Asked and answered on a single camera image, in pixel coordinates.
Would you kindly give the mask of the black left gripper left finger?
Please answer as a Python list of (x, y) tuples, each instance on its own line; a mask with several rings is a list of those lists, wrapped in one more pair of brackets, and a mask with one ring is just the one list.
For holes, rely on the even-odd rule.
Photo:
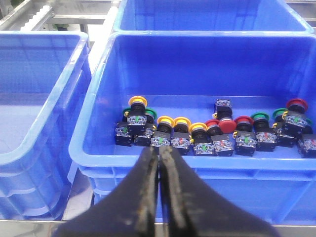
[(126, 177), (104, 199), (60, 225), (55, 237), (153, 237), (158, 155), (144, 148)]

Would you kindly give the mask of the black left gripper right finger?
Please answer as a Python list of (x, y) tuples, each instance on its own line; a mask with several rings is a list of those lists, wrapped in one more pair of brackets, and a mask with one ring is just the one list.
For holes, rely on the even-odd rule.
[(268, 222), (209, 187), (171, 147), (159, 150), (163, 219), (171, 237), (278, 237)]

